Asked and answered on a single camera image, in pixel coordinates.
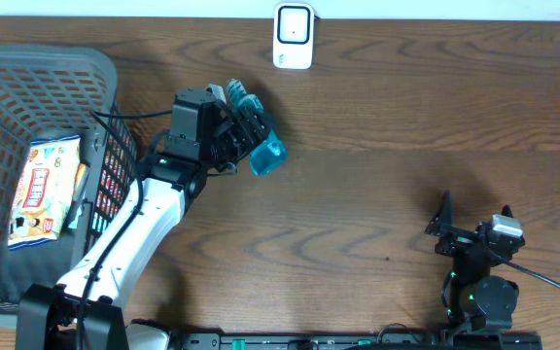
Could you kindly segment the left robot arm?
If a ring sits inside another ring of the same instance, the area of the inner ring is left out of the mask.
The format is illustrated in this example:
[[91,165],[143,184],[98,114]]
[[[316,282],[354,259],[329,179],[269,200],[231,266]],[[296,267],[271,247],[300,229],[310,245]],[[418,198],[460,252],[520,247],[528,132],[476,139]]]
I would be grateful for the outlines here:
[[17,314],[18,349],[177,349],[153,321],[126,324],[123,309],[151,256],[183,219],[208,178],[252,167],[279,144],[274,119],[237,80],[177,92],[169,129],[133,163],[121,210],[82,259],[52,287],[32,285]]

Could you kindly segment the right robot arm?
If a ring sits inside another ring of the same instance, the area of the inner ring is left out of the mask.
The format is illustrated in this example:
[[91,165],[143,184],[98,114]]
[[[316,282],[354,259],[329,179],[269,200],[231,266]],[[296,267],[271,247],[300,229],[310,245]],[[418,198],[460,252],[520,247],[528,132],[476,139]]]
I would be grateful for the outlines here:
[[525,245],[522,225],[510,207],[467,230],[453,225],[451,194],[446,191],[425,232],[438,238],[435,252],[452,259],[442,300],[449,309],[453,334],[509,330],[519,288],[493,275],[491,269],[510,261]]

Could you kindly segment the wet wipes packet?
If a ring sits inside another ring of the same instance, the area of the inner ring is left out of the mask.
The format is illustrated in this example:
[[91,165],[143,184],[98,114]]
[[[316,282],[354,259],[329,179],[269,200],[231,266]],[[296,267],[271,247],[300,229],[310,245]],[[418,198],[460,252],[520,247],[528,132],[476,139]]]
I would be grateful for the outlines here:
[[30,143],[11,208],[10,250],[59,238],[72,204],[80,165],[80,143],[79,135]]

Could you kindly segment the blue Listerine mouthwash bottle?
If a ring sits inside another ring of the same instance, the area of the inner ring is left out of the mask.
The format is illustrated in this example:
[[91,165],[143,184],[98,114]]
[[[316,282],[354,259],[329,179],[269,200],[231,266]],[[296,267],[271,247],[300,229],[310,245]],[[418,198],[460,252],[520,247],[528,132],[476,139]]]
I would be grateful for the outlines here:
[[261,126],[262,141],[249,154],[252,172],[257,176],[267,175],[281,166],[288,157],[284,143],[276,133],[275,118],[265,111],[260,99],[249,93],[243,84],[236,79],[227,82],[227,94],[234,113],[244,114],[247,111],[251,120]]

